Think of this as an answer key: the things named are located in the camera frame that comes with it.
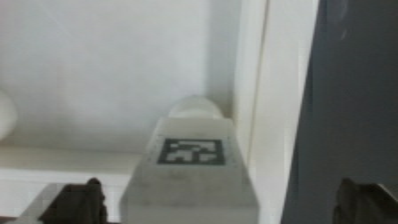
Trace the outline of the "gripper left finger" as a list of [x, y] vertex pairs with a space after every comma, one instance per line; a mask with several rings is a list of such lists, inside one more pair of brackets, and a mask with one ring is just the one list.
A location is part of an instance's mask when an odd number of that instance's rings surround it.
[[39, 216], [42, 224], [106, 224], [106, 206], [101, 182], [67, 184]]

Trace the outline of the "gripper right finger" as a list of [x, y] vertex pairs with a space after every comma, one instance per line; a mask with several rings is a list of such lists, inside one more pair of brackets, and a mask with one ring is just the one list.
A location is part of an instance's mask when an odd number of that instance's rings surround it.
[[398, 184], [341, 180], [332, 224], [398, 224]]

